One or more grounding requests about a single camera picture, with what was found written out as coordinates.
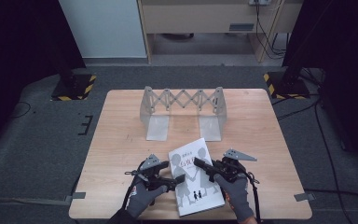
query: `table top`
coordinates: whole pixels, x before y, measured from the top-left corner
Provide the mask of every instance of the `table top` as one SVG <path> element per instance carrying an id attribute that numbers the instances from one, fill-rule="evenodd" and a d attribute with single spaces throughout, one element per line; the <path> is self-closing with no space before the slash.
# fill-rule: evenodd
<path id="1" fill-rule="evenodd" d="M 221 160 L 229 148 L 256 157 L 242 161 L 255 175 L 260 214 L 264 219 L 308 219 L 308 201 L 297 202 L 304 193 L 293 160 L 284 141 L 268 94 L 261 89 L 223 89 L 227 104 L 227 122 L 220 142 L 207 142 L 213 160 Z M 140 120 L 143 90 L 110 91 L 106 96 L 98 125 L 89 147 L 76 192 L 84 199 L 73 199 L 69 216 L 110 218 L 122 205 L 132 176 L 150 154 L 168 160 L 168 152 L 200 138 L 197 116 L 179 112 L 170 116 L 167 141 L 146 141 L 146 128 Z M 170 167 L 161 170 L 172 177 Z M 255 211 L 254 195 L 249 187 L 248 201 Z M 226 206 L 186 217 L 179 217 L 174 192 L 164 193 L 139 219 L 235 219 Z"/>

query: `black and yellow hazard tape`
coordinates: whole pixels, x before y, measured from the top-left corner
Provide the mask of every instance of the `black and yellow hazard tape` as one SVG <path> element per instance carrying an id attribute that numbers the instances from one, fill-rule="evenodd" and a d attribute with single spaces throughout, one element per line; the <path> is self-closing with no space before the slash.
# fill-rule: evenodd
<path id="1" fill-rule="evenodd" d="M 85 100 L 90 94 L 92 86 L 94 85 L 96 76 L 89 76 L 89 82 L 81 95 L 57 95 L 51 96 L 52 101 L 71 101 L 71 100 Z"/>
<path id="2" fill-rule="evenodd" d="M 269 74 L 264 74 L 264 80 L 267 83 L 267 87 L 269 90 L 269 94 L 273 99 L 307 99 L 309 98 L 308 94 L 279 94 L 276 92 L 276 89 L 274 88 L 274 85 L 272 84 L 271 78 L 269 77 Z"/>

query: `book cover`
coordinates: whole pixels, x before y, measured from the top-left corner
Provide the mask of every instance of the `book cover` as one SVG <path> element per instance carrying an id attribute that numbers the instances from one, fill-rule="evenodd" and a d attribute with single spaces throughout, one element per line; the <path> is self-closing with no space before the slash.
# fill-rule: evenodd
<path id="1" fill-rule="evenodd" d="M 194 165 L 195 157 L 212 165 L 203 138 L 169 152 L 168 156 L 173 178 L 186 175 L 185 182 L 175 190 L 180 217 L 225 204 L 220 186 L 209 181 L 205 171 Z"/>

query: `gray glove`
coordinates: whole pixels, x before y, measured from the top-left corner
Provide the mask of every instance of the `gray glove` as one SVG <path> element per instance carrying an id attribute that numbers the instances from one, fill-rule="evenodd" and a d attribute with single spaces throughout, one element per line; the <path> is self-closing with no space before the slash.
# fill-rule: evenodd
<path id="1" fill-rule="evenodd" d="M 229 183 L 221 175 L 215 175 L 214 180 L 223 188 L 226 192 L 226 198 L 237 216 L 237 221 L 242 222 L 248 217 L 254 215 L 252 209 L 248 203 L 248 179 L 246 175 L 239 174 L 237 180 L 234 183 Z"/>
<path id="2" fill-rule="evenodd" d="M 132 217 L 138 218 L 153 200 L 167 191 L 167 186 L 163 185 L 158 189 L 148 191 L 141 178 L 136 179 L 135 183 L 137 184 L 132 189 L 130 202 L 126 210 Z"/>

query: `black stand base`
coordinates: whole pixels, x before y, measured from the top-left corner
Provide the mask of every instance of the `black stand base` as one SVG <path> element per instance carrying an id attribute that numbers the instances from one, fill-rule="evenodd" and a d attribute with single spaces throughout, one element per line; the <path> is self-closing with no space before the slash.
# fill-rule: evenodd
<path id="1" fill-rule="evenodd" d="M 268 72 L 264 75 L 264 79 L 267 82 L 269 93 L 272 98 L 310 98 L 310 92 L 303 80 L 297 79 L 293 84 L 285 85 L 282 82 L 283 75 L 284 72 Z"/>
<path id="2" fill-rule="evenodd" d="M 67 87 L 62 79 L 51 94 L 52 101 L 84 100 L 89 96 L 96 76 L 74 75 L 74 83 Z"/>

